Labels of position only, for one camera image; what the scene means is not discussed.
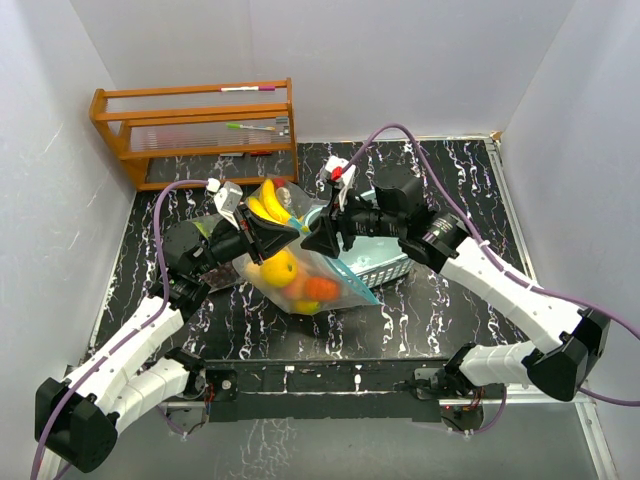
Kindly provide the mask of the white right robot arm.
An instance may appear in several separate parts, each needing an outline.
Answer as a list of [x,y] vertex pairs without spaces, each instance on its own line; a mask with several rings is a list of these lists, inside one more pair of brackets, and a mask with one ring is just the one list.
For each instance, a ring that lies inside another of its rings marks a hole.
[[476,294],[527,337],[523,343],[463,345],[416,388],[466,397],[490,384],[533,385],[570,401],[603,354],[609,318],[538,285],[475,240],[461,219],[425,203],[418,178],[404,174],[374,185],[374,202],[355,194],[353,167],[332,156],[322,176],[331,199],[312,221],[302,247],[337,258],[358,237],[388,237],[415,262]]

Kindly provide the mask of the black metal base rail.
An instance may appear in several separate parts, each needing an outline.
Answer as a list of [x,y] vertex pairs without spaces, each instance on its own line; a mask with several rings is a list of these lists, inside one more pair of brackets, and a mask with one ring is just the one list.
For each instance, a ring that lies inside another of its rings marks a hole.
[[461,434],[496,421],[485,411],[506,405],[515,383],[492,380],[459,393],[433,360],[197,361],[174,351],[134,375],[107,414],[124,431],[163,403],[199,408],[206,422],[257,419],[410,419]]

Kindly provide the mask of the wooden rack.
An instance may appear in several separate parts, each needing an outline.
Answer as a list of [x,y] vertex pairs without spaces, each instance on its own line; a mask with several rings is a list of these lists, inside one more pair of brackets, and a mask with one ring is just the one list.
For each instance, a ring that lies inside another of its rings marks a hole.
[[[274,85],[273,92],[221,93],[221,87]],[[153,161],[175,157],[238,157],[287,152],[298,182],[300,162],[290,78],[210,85],[95,91],[89,119],[135,189],[158,191],[148,178]],[[226,123],[274,126],[275,132],[236,130]]]

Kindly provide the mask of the green white marker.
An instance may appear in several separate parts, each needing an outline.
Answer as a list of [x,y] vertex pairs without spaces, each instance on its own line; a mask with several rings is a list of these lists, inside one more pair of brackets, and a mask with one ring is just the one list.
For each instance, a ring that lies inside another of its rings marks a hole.
[[225,125],[229,129],[236,129],[236,130],[254,130],[254,131],[265,131],[265,132],[276,131],[276,127],[274,126],[249,125],[249,124],[232,123],[232,122],[228,122]]

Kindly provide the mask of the orange peach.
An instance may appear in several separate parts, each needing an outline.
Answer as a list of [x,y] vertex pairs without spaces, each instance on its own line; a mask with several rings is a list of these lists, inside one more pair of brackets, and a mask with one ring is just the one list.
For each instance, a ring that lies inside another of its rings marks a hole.
[[341,285],[327,277],[299,275],[284,290],[294,313],[313,315],[341,297]]

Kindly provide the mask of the clear zip top bag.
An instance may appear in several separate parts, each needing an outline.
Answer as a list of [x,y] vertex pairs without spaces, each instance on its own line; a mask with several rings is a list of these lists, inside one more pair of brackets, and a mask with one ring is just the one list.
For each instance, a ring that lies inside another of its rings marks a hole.
[[209,293],[214,293],[241,284],[243,278],[233,263],[229,261],[199,275],[197,282],[200,286],[205,287]]

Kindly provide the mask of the yellow bananas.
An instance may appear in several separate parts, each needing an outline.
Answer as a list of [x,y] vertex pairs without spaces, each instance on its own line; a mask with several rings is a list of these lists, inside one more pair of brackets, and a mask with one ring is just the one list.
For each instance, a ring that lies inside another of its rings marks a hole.
[[278,200],[276,184],[272,179],[266,179],[260,188],[246,199],[245,203],[252,213],[263,220],[290,227],[301,227],[299,220]]

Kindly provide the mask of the clear zip bag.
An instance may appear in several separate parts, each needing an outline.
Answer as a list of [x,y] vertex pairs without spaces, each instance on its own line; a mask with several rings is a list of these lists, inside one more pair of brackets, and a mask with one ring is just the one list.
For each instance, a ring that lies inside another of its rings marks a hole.
[[210,178],[205,188],[214,195],[217,212],[236,229],[240,227],[240,206],[246,206],[257,217],[271,223],[309,232],[310,215],[321,205],[297,184],[283,177],[269,177],[259,188],[242,198],[240,187],[233,182]]
[[[300,239],[283,249],[288,250],[295,256],[298,264],[297,277],[299,275],[322,276],[330,278],[341,285],[341,297],[336,301],[325,304],[319,312],[377,305],[379,303],[371,290],[342,261],[304,250],[301,247],[301,241],[308,233],[301,233],[302,237]],[[281,310],[289,314],[298,314],[293,312],[291,301],[284,293],[287,286],[275,288],[262,280],[260,266],[263,263],[260,265],[254,263],[247,254],[235,259],[232,263],[243,280],[252,284],[263,296]]]
[[200,286],[205,287],[209,293],[214,293],[241,284],[243,278],[233,263],[229,261],[199,275],[197,282]]

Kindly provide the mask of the pink white marker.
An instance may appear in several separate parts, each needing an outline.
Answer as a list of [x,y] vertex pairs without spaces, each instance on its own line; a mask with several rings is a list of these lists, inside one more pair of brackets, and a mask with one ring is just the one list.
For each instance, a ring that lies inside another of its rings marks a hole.
[[221,93],[231,92],[273,92],[277,89],[274,85],[243,85],[235,87],[221,87]]

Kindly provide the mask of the teal plastic basket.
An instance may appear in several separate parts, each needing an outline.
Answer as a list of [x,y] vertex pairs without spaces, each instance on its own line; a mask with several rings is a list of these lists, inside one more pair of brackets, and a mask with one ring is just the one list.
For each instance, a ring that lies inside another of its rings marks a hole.
[[414,266],[390,237],[358,236],[339,259],[370,289],[407,275]]

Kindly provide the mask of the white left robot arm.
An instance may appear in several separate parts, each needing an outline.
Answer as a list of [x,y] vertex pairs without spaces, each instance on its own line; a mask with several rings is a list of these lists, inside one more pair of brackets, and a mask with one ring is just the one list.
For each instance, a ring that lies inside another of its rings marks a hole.
[[260,263],[300,235],[294,220],[269,221],[246,206],[229,222],[216,214],[182,221],[159,237],[160,276],[134,314],[111,339],[63,380],[45,380],[35,395],[31,475],[46,450],[82,472],[100,466],[119,435],[164,400],[199,398],[206,390],[205,363],[179,347],[150,356],[180,330],[206,299],[204,274],[243,255]]

